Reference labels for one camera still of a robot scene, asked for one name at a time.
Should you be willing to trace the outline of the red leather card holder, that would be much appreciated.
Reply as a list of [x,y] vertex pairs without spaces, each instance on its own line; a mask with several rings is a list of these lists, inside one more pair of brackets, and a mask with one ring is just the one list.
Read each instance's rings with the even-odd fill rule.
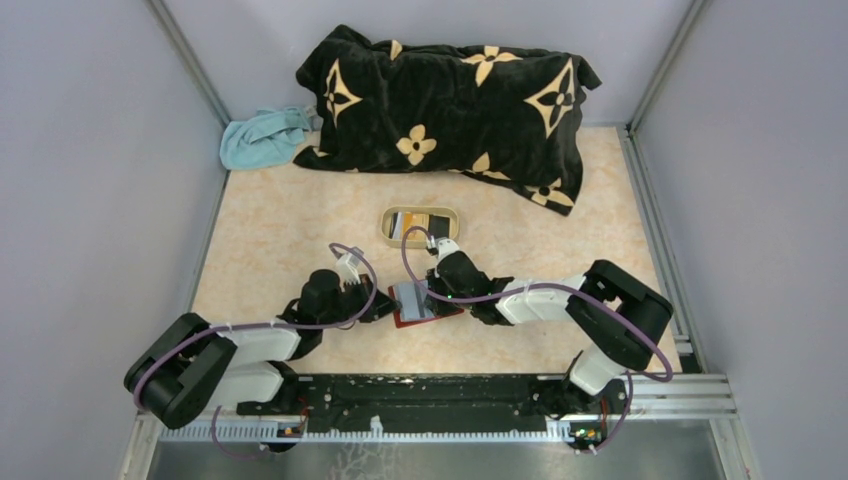
[[395,326],[398,329],[460,315],[464,312],[462,308],[426,294],[415,282],[392,285],[388,288],[388,294],[399,305],[399,309],[393,313]]

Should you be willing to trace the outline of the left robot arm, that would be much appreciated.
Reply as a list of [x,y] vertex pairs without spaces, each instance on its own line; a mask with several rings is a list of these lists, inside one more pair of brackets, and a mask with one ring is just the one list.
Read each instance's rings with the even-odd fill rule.
[[268,322],[215,326],[194,312],[179,316],[134,362],[123,385],[139,409],[169,429],[208,409],[243,403],[285,414],[300,399],[298,384],[285,377],[287,361],[315,350],[328,329],[372,323],[399,309],[366,274],[345,282],[332,270],[316,270]]

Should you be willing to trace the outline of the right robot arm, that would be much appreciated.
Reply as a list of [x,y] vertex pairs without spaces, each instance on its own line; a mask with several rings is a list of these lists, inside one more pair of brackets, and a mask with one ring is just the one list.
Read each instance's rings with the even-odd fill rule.
[[463,251],[441,254],[425,277],[439,306],[468,310],[490,326],[572,322],[590,339],[567,373],[563,398],[576,412],[590,411],[603,389],[626,371],[645,369],[674,309],[658,292],[608,260],[582,275],[558,281],[488,277]]

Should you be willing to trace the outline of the black cream patterned blanket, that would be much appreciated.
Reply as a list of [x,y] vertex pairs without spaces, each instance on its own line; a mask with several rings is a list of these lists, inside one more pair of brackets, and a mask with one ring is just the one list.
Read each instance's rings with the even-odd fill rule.
[[560,215],[583,179],[577,132],[601,79],[582,56],[498,45],[374,42],[340,25],[297,82],[317,100],[319,142],[303,168],[457,173]]

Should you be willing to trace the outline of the light blue cloth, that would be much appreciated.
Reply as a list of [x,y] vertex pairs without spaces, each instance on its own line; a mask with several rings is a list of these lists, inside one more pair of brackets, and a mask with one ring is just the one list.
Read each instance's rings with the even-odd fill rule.
[[285,165],[307,144],[317,119],[314,107],[289,106],[259,109],[247,120],[231,121],[220,141],[221,164],[229,171]]

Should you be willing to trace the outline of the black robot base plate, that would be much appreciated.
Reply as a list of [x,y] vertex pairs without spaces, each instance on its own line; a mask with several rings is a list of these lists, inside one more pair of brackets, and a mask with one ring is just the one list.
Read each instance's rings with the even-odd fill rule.
[[292,374],[266,402],[242,402],[244,416],[292,415],[309,433],[363,433],[378,419],[389,434],[543,433],[554,421],[620,414],[625,384],[611,381],[591,397],[561,374]]

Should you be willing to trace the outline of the aluminium frame rail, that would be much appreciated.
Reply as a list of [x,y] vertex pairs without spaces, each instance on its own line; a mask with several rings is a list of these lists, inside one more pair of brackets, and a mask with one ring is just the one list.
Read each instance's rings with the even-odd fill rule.
[[552,374],[290,375],[281,393],[176,429],[145,415],[161,441],[222,443],[499,443],[599,445],[626,421],[695,421],[737,414],[728,382],[682,374],[669,383],[636,375],[594,399]]

